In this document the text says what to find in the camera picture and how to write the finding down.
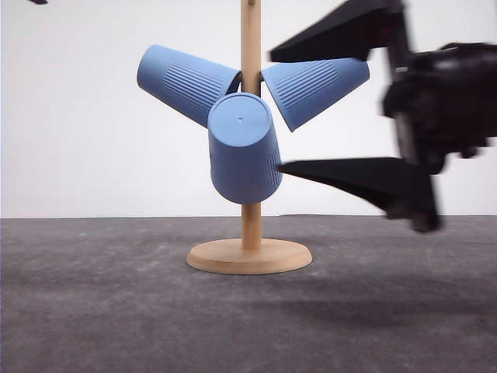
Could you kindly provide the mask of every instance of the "white backdrop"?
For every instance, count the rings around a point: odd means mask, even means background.
[[[263,0],[262,50],[314,23],[340,0]],[[494,0],[412,0],[417,51],[497,43]],[[141,91],[150,44],[239,67],[239,1],[2,1],[2,216],[59,218],[238,215],[210,181],[205,128]],[[383,50],[371,79],[291,134],[273,109],[283,161],[397,155],[380,115]],[[443,214],[497,214],[497,149],[451,156],[436,177]],[[285,176],[264,215],[380,214],[329,186]]]

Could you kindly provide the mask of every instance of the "gray floor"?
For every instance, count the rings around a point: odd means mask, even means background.
[[[264,220],[315,261],[266,276],[185,264],[238,236],[237,218],[4,220],[2,371],[497,371],[497,217],[432,235]]]

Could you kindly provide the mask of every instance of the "ribbed cup texture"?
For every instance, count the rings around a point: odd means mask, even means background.
[[[355,58],[275,64],[262,76],[291,131],[351,93],[370,77]]]
[[[280,150],[271,113],[259,97],[234,93],[219,100],[208,128],[210,177],[221,196],[254,204],[278,189]]]
[[[138,67],[138,85],[166,105],[207,127],[210,108],[238,90],[239,70],[153,45]]]

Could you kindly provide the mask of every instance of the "wooden pole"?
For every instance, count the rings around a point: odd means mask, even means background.
[[[242,0],[242,91],[261,95],[261,0]],[[261,204],[242,205],[242,238],[194,246],[193,268],[218,274],[275,274],[312,261],[308,248],[281,239],[261,239]]]
[[[261,0],[242,0],[242,91],[261,96]],[[261,204],[242,205],[242,248],[261,249]]]

